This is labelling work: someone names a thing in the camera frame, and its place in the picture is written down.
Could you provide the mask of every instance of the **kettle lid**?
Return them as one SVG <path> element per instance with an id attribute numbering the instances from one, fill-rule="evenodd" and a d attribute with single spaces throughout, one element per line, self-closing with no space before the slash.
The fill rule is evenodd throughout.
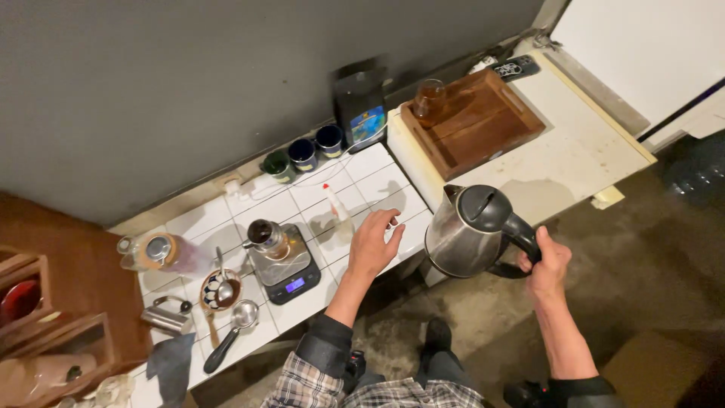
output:
<path id="1" fill-rule="evenodd" d="M 463 221 L 481 232 L 501 231 L 513 212 L 511 202 L 503 192 L 484 185 L 463 190 L 457 208 Z"/>

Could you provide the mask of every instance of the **hand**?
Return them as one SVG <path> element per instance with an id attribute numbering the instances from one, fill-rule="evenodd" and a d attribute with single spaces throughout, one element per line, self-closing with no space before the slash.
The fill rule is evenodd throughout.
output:
<path id="1" fill-rule="evenodd" d="M 531 276 L 526 278 L 526 289 L 534 301 L 563 300 L 564 277 L 571 260 L 571 250 L 554 242 L 546 227 L 539 227 L 536 231 L 536 243 L 541 248 L 542 260 L 534 265 Z M 523 251 L 518 254 L 517 262 L 524 272 L 531 271 L 531 261 Z"/>
<path id="2" fill-rule="evenodd" d="M 405 231 L 405 225 L 399 225 L 388 243 L 385 243 L 385 231 L 390 226 L 398 225 L 396 216 L 400 211 L 377 210 L 369 213 L 360 228 L 352 236 L 350 245 L 350 259 L 347 264 L 347 273 L 362 277 L 372 282 L 383 268 L 398 254 L 400 239 Z"/>

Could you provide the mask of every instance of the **black sleeve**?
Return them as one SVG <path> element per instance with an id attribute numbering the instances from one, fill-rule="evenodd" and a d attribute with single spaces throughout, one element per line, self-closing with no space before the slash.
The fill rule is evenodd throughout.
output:
<path id="1" fill-rule="evenodd" d="M 549 380 L 549 395 L 558 408 L 624 408 L 614 387 L 602 376 L 582 380 Z"/>
<path id="2" fill-rule="evenodd" d="M 351 347 L 352 329 L 322 314 L 302 336 L 295 354 L 321 372 L 342 378 Z"/>

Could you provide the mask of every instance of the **shoe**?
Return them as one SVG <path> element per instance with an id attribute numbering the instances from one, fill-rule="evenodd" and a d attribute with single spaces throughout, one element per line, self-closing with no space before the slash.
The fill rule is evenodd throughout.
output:
<path id="1" fill-rule="evenodd" d="M 426 344 L 423 347 L 428 351 L 450 351 L 453 334 L 448 324 L 440 317 L 434 317 L 428 322 L 426 328 Z"/>

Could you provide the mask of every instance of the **plaid shirt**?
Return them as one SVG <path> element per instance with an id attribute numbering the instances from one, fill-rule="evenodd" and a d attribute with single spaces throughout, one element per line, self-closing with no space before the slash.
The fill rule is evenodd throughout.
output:
<path id="1" fill-rule="evenodd" d="M 483 407 L 479 393 L 449 381 L 428 381 L 424 390 L 412 378 L 406 378 L 368 385 L 347 397 L 342 383 L 291 352 L 277 389 L 267 396 L 262 408 Z"/>

